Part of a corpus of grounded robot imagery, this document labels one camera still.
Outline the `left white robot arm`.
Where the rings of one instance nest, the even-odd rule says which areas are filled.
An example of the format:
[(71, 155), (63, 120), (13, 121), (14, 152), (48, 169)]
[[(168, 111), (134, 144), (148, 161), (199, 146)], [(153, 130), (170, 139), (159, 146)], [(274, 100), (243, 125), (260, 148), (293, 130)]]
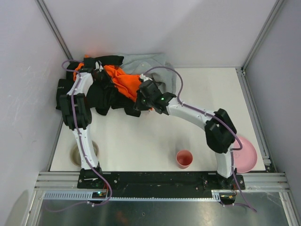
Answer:
[(59, 97), (59, 104), (65, 125), (75, 136), (80, 155), (80, 166), (84, 170), (96, 170), (100, 167), (95, 154), (90, 133), (92, 113), (87, 102), (87, 93), (95, 80), (104, 72), (102, 63), (91, 57), (84, 57), (79, 69), (65, 69), (74, 72), (75, 82), (67, 94)]

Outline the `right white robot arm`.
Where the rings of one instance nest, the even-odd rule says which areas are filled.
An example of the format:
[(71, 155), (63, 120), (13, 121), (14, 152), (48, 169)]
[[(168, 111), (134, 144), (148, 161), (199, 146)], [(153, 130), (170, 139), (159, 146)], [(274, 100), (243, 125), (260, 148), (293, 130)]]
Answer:
[(221, 108), (215, 112), (198, 109), (185, 104), (173, 93), (162, 93), (152, 79), (140, 78), (139, 81), (141, 84), (134, 108), (153, 109), (159, 114), (175, 116), (201, 128), (208, 147), (215, 153), (217, 174), (231, 178), (235, 171), (231, 151), (237, 139), (237, 130), (228, 113)]

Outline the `grey sweatshirt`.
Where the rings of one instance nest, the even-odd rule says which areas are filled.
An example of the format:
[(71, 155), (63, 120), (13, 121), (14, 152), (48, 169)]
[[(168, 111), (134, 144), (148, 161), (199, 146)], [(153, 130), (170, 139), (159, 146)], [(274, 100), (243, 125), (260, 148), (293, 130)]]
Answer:
[(176, 74), (167, 68), (173, 66), (167, 61), (165, 54), (145, 54), (122, 56), (122, 70), (127, 74), (144, 74), (152, 78), (162, 93), (176, 92)]

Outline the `pink cup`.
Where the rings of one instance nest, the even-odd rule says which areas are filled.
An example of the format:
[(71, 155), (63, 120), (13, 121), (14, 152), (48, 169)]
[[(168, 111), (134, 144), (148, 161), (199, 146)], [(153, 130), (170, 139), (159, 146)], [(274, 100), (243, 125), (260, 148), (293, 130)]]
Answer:
[(176, 154), (176, 162), (179, 168), (186, 169), (188, 168), (193, 161), (193, 155), (188, 150), (180, 150)]

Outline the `beige bowl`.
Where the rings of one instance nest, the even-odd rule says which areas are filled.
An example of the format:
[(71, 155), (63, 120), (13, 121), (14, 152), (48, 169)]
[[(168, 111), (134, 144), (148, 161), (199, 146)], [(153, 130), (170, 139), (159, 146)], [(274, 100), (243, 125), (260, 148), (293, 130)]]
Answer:
[[(98, 157), (99, 156), (98, 145), (94, 141), (92, 141), (92, 145), (93, 145), (94, 153), (96, 154), (96, 157)], [(80, 157), (77, 144), (75, 144), (70, 151), (70, 160), (75, 166), (81, 167), (81, 157)]]

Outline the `pink plate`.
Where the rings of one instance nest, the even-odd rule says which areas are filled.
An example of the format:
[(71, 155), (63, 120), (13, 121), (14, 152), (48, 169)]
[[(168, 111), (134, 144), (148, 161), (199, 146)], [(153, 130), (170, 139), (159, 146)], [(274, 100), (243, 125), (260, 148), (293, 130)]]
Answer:
[(257, 163), (257, 151), (252, 143), (245, 137), (238, 136), (241, 150), (234, 150), (234, 164), (238, 173), (248, 173), (254, 169)]

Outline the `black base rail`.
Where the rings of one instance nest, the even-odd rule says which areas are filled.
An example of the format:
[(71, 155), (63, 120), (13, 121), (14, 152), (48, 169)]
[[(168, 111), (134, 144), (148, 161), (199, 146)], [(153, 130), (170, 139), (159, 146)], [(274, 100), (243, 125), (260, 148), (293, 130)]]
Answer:
[(100, 177), (92, 170), (82, 169), (78, 178), (78, 189), (106, 188), (108, 182), (112, 192), (115, 190), (149, 190), (159, 187), (180, 190), (200, 188), (201, 190), (244, 190), (242, 175), (229, 179), (210, 171), (162, 171), (162, 172), (104, 172)]

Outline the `left aluminium frame post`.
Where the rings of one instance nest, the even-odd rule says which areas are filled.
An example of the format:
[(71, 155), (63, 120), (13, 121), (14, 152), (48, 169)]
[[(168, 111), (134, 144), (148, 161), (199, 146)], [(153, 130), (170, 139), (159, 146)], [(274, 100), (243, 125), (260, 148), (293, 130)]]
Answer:
[(44, 0), (35, 0), (39, 10), (41, 11), (43, 17), (45, 18), (45, 21), (47, 22), (53, 36), (55, 37), (56, 41), (58, 42), (60, 48), (62, 49), (64, 55), (66, 56), (67, 59), (71, 60), (73, 59), (69, 48), (67, 47), (64, 38), (62, 37), (46, 3)]

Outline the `aluminium frame post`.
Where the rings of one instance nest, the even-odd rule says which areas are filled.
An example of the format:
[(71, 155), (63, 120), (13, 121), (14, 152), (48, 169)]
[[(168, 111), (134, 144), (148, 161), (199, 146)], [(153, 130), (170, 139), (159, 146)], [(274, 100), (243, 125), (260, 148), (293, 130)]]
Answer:
[(246, 71), (250, 62), (258, 52), (260, 46), (262, 45), (263, 41), (265, 40), (266, 36), (269, 34), (270, 29), (272, 28), (273, 24), (275, 23), (279, 13), (281, 12), (283, 6), (286, 4), (286, 0), (277, 0), (272, 7), (272, 10), (269, 12), (267, 19), (265, 20), (258, 36), (255, 39), (254, 44), (252, 45), (246, 59), (244, 60), (241, 70), (243, 72)]
[(67, 59), (71, 60), (73, 59), (69, 48), (67, 47), (64, 38), (62, 37), (46, 3), (44, 0), (35, 0), (39, 10), (41, 11), (43, 17), (45, 18), (45, 21), (47, 22), (53, 36), (55, 37), (56, 41), (58, 42), (60, 48), (62, 49), (64, 55), (66, 56)]

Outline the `right aluminium table rail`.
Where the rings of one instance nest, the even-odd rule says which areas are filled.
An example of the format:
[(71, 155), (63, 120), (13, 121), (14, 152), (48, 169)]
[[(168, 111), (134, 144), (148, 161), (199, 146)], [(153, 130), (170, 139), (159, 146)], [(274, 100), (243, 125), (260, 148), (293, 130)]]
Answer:
[(263, 160), (265, 166), (264, 171), (257, 172), (259, 179), (263, 179), (263, 181), (259, 182), (259, 185), (263, 186), (263, 190), (266, 192), (287, 192), (290, 190), (290, 188), (286, 178), (286, 174), (277, 172), (277, 169), (274, 166), (274, 161), (270, 154), (269, 147), (265, 135), (263, 133), (258, 111), (256, 109), (256, 105), (246, 78), (246, 73), (239, 67), (235, 70), (251, 118), (257, 143), (259, 145), (259, 150), (261, 153), (260, 159)]

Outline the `right aluminium frame post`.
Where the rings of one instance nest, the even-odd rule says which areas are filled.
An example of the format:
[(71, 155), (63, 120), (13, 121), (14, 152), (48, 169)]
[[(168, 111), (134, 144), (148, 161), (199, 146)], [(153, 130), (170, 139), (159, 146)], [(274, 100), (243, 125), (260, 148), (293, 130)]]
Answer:
[(279, 13), (281, 12), (283, 6), (286, 4), (286, 0), (277, 0), (272, 7), (272, 10), (269, 12), (267, 19), (265, 20), (258, 36), (255, 39), (254, 44), (252, 45), (246, 59), (244, 60), (241, 70), (243, 72), (246, 71), (250, 62), (258, 52), (260, 46), (262, 45), (263, 41), (265, 40), (266, 36), (269, 34), (270, 29), (272, 28), (273, 24), (275, 23)]

